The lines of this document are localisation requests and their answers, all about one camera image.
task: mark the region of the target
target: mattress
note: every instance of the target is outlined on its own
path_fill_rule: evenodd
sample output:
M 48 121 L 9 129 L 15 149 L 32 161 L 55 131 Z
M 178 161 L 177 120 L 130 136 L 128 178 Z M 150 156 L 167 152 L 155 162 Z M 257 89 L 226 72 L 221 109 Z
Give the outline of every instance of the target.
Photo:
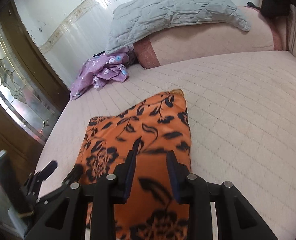
M 144 68 L 153 68 L 213 55 L 285 50 L 282 49 L 286 41 L 285 18 L 284 21 L 276 21 L 275 27 L 258 10 L 247 6 L 238 8 L 251 23 L 252 27 L 248 32 L 227 23 L 163 29 L 133 44 L 140 64 Z
M 144 70 L 69 101 L 40 156 L 58 168 L 40 196 L 73 168 L 94 116 L 116 115 L 157 92 L 181 88 L 192 134 L 192 171 L 232 181 L 278 239 L 296 237 L 296 58 L 288 51 L 242 52 Z

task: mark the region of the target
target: bed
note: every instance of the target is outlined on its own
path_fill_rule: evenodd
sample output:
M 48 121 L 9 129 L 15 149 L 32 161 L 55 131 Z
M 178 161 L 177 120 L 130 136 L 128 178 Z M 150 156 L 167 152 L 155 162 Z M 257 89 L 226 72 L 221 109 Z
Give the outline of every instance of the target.
M 296 58 L 289 51 L 242 52 L 128 68 L 111 82 L 69 101 L 40 156 L 58 168 L 40 196 L 73 168 L 94 116 L 116 115 L 164 90 L 181 88 L 192 130 L 192 171 L 232 181 L 278 239 L 296 237 Z

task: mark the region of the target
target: black leaf pattern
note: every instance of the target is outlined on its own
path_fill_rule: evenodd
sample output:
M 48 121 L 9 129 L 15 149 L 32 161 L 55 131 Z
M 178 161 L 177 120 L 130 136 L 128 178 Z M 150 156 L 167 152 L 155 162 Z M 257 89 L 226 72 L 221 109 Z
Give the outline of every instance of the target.
M 119 156 L 119 154 L 117 153 L 117 148 L 116 147 L 109 147 L 107 149 L 107 155 L 118 155 Z M 115 161 L 114 159 L 109 159 L 108 164 L 111 164 L 114 161 Z
M 98 128 L 96 127 L 96 128 L 92 131 L 91 136 L 93 137 L 97 132 L 98 132 Z
M 139 137 L 136 139 L 133 143 L 132 150 L 134 151 L 135 154 L 139 154 L 141 149 L 144 147 L 145 142 Z
M 94 152 L 98 151 L 99 149 L 101 149 L 102 143 L 103 143 L 102 140 L 96 141 L 96 144 L 91 149 L 91 153 L 94 153 Z
M 174 132 L 170 132 L 170 133 L 165 133 L 162 137 L 167 140 L 170 140 L 170 139 L 176 138 L 178 136 L 182 136 L 182 135 L 183 134 L 181 132 L 174 131 Z
M 144 150 L 144 153 L 149 153 L 149 154 L 158 154 L 158 153 L 167 153 L 168 151 L 165 150 L 164 148 L 156 148 L 156 149 L 147 149 Z
M 158 119 L 158 123 L 170 123 L 171 120 L 175 119 L 173 116 L 171 115 L 167 115 L 165 117 L 161 117 Z
M 132 117 L 130 117 L 130 119 L 133 120 L 133 121 L 139 121 L 139 118 L 136 117 L 136 116 L 132 116 Z
M 179 145 L 176 145 L 176 149 L 183 152 L 187 151 L 188 153 L 190 153 L 190 147 L 185 141 L 181 141 Z
M 120 115 L 117 115 L 118 117 L 120 117 L 120 118 L 124 118 L 124 115 L 125 114 L 128 114 L 128 110 L 126 110 L 126 111 L 124 111 L 123 113 L 121 113 Z
M 169 206 L 173 198 L 161 183 L 151 178 L 139 178 L 139 182 L 141 188 L 150 191 L 156 201 L 159 201 L 164 206 Z
M 142 115 L 145 110 L 145 107 L 143 105 L 139 106 L 137 109 L 137 115 Z
M 118 224 L 118 221 L 115 221 L 115 231 L 118 232 L 122 230 L 122 227 Z
M 154 115 L 157 115 L 158 113 L 159 113 L 159 111 L 158 111 L 158 106 L 156 106 L 155 109 L 153 109 L 153 110 L 150 112 L 149 116 L 154 116 Z
M 181 227 L 187 226 L 188 220 L 187 219 L 180 219 L 180 220 L 178 220 L 177 225 L 179 225 Z
M 123 124 L 124 122 L 127 122 L 128 120 L 129 120 L 129 118 L 121 119 L 121 120 L 117 123 L 117 126 Z
M 125 130 L 127 132 L 136 132 L 135 129 L 133 128 L 133 126 L 130 123 L 125 127 Z
M 166 106 L 168 106 L 168 107 L 173 107 L 173 106 L 174 106 L 174 104 L 172 103 L 172 102 L 174 101 L 174 99 L 171 101 L 171 98 L 170 98 L 170 101 L 169 101 L 169 97 L 167 97 L 167 98 L 165 99 L 165 104 L 166 104 Z
M 165 209 L 156 209 L 145 223 L 130 227 L 131 240 L 186 240 L 184 231 L 187 232 L 187 225 L 179 225 L 177 214 Z
M 149 132 L 149 133 L 154 133 L 158 136 L 158 130 L 153 127 L 153 126 L 148 126 L 146 124 L 142 124 L 142 129 L 145 131 L 145 132 Z
M 86 147 L 87 150 L 90 147 L 90 145 L 91 145 L 91 141 L 87 142 L 87 147 Z
M 116 137 L 115 138 L 117 141 L 120 141 L 120 142 L 126 142 L 127 140 L 126 139 L 123 139 L 121 137 Z
M 113 124 L 113 122 L 107 123 L 101 130 L 109 128 L 110 125 L 112 125 L 112 124 Z

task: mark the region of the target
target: wooden door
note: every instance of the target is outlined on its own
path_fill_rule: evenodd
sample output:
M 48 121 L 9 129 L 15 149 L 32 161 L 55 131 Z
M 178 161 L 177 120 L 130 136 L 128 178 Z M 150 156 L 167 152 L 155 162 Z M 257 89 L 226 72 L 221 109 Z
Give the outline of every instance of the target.
M 0 105 L 0 151 L 2 149 L 9 152 L 18 180 L 23 183 L 35 171 L 43 145 L 26 133 Z
M 0 12 L 0 22 L 22 67 L 50 103 L 62 112 L 69 101 L 70 91 L 32 41 L 13 0 Z

